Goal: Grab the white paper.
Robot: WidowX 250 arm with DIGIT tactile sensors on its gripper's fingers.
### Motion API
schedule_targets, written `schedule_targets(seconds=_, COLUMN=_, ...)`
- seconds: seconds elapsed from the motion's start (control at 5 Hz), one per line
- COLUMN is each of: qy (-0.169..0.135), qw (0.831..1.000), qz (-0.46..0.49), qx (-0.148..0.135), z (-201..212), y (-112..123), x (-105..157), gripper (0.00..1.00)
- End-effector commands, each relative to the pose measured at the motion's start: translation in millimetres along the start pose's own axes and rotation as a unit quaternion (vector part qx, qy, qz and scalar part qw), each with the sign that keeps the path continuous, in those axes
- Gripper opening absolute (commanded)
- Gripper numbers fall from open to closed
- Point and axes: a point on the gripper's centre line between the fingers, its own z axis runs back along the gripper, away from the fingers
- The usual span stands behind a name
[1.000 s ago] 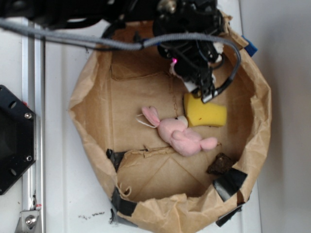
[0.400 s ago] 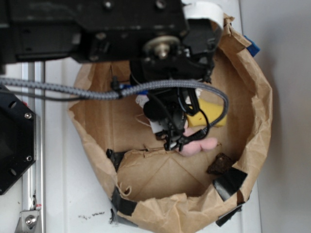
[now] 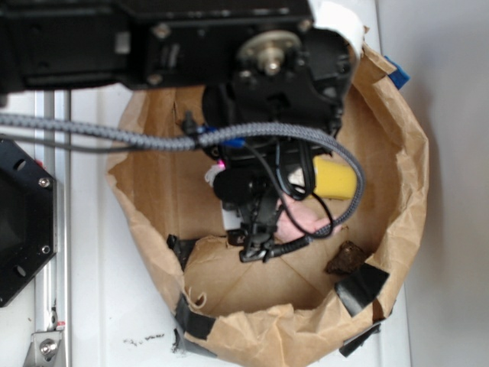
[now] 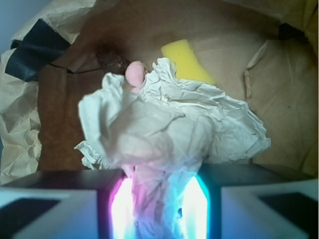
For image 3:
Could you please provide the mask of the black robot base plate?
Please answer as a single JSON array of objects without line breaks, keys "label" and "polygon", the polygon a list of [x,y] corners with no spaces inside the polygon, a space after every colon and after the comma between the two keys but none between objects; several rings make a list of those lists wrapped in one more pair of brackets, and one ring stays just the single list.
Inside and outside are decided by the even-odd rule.
[{"label": "black robot base plate", "polygon": [[1,306],[8,306],[49,262],[52,177],[1,137]]}]

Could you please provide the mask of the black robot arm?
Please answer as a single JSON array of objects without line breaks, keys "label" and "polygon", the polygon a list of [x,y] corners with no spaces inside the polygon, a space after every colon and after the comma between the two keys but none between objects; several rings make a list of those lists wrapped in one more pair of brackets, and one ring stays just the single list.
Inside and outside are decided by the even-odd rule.
[{"label": "black robot arm", "polygon": [[[221,161],[216,196],[240,220],[240,259],[267,261],[329,237],[357,209],[364,174],[336,141],[364,27],[334,1],[3,1],[1,96],[120,83],[203,86],[203,125],[178,138],[3,115],[3,125],[120,141],[124,150],[202,150]],[[293,200],[314,195],[313,158],[354,172],[348,208],[318,228]]]}]

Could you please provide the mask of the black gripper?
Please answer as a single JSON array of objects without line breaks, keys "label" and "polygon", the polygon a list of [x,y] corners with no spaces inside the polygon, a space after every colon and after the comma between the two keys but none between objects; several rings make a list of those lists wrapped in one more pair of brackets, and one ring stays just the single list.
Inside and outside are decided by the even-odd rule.
[{"label": "black gripper", "polygon": [[[209,86],[202,108],[209,127],[226,141],[209,148],[219,161],[208,182],[222,202],[228,241],[242,262],[268,261],[325,239],[361,201],[365,178],[358,161],[336,141],[346,93],[361,56],[364,25],[344,5],[314,1],[313,16],[295,31],[261,31],[236,53],[232,80]],[[336,153],[356,174],[355,195],[338,217],[309,233],[293,218],[285,196],[316,197],[313,160]],[[285,211],[304,236],[275,237]]]}]

